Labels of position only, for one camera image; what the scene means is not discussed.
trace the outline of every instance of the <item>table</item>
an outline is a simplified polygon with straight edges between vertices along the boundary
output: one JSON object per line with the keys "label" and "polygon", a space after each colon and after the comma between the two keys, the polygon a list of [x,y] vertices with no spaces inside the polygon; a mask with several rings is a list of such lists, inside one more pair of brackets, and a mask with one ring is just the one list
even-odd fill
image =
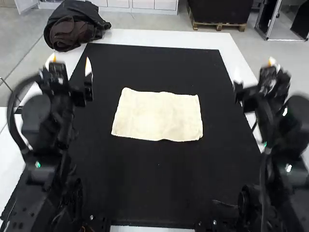
{"label": "table", "polygon": [[[243,81],[245,87],[257,83],[250,67],[228,33],[112,29],[106,32],[103,39],[96,41],[96,43],[151,47],[218,49],[231,81]],[[56,60],[66,63],[69,78],[71,77],[84,49],[85,44],[67,53],[56,53]],[[25,104],[25,102],[32,96],[40,94],[40,92],[41,91],[37,84],[34,84],[22,100],[21,105]],[[250,125],[253,125],[255,122],[254,115],[247,116],[247,119]],[[0,120],[0,126],[6,124],[5,119],[0,118]],[[16,116],[16,120],[17,124],[21,127],[22,120],[20,116]],[[5,154],[5,156],[1,157],[3,160],[0,164],[0,183],[4,186],[3,188],[1,187],[2,191],[0,192],[0,211],[2,211],[24,168],[24,162],[21,158],[18,147],[10,137],[7,126],[4,127],[0,134],[0,154]],[[112,227],[112,231],[118,230],[137,231],[140,230],[140,228]]]}

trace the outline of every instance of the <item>metal frame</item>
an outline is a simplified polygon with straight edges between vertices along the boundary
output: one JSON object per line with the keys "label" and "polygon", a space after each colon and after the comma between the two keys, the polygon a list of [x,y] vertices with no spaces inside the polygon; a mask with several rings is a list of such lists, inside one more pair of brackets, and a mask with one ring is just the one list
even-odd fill
{"label": "metal frame", "polygon": [[282,0],[277,0],[276,6],[275,6],[275,10],[274,10],[274,13],[273,13],[273,15],[271,17],[271,20],[269,21],[269,26],[268,26],[268,30],[267,30],[266,34],[264,32],[262,32],[261,29],[259,28],[259,23],[260,23],[260,20],[261,20],[261,16],[262,16],[262,13],[263,13],[265,2],[266,1],[264,0],[262,2],[262,4],[261,4],[260,12],[259,12],[259,15],[257,17],[256,23],[255,23],[255,26],[254,26],[255,30],[260,34],[260,36],[264,40],[266,40],[266,41],[283,41],[283,42],[305,42],[305,41],[308,40],[309,35],[307,36],[306,39],[301,38],[299,40],[295,40],[295,39],[270,39],[269,38],[270,34],[271,34],[271,31],[272,31],[272,28],[274,27],[276,16],[277,16],[277,14],[279,12]]}

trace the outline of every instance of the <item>gray floor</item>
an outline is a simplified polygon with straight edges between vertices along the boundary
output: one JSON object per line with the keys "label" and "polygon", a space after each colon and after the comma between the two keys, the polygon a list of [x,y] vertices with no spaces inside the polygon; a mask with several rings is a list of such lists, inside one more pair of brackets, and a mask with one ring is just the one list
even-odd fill
{"label": "gray floor", "polygon": [[[31,10],[26,15],[19,16],[17,9],[0,8],[0,77],[6,78],[12,87],[21,78],[42,67],[52,53],[42,38],[44,26],[51,12]],[[101,16],[110,21],[113,28],[193,31],[184,1],[180,2],[177,16],[111,12],[101,12]],[[231,33],[256,76],[260,67],[273,56],[292,74],[290,93],[302,91],[309,94],[306,68],[309,63],[309,42],[266,42],[254,30],[256,17],[256,13],[250,15],[244,33],[234,28],[223,29],[221,33]],[[278,28],[275,26],[272,36],[291,36],[289,30],[283,32],[279,27],[283,26],[278,25]],[[216,32],[214,27],[199,31]],[[5,85],[0,85],[0,106],[6,105],[9,93]]]}

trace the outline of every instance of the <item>cream towel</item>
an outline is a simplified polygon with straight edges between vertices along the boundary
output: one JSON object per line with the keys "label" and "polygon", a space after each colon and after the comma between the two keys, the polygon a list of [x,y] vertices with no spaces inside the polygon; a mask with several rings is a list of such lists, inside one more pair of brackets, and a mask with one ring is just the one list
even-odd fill
{"label": "cream towel", "polygon": [[124,88],[112,135],[151,141],[199,140],[203,136],[203,123],[198,96]]}

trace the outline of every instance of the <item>black mat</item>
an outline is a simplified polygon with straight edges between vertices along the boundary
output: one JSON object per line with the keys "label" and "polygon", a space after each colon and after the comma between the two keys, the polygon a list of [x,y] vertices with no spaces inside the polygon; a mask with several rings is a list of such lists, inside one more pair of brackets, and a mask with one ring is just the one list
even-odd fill
{"label": "black mat", "polygon": [[[237,203],[258,182],[260,152],[217,50],[88,44],[70,80],[82,86],[85,58],[94,97],[76,110],[80,135],[70,148],[87,192],[86,214],[114,224],[192,228],[210,218],[212,199]],[[199,96],[204,136],[195,142],[111,135],[121,91]]]}

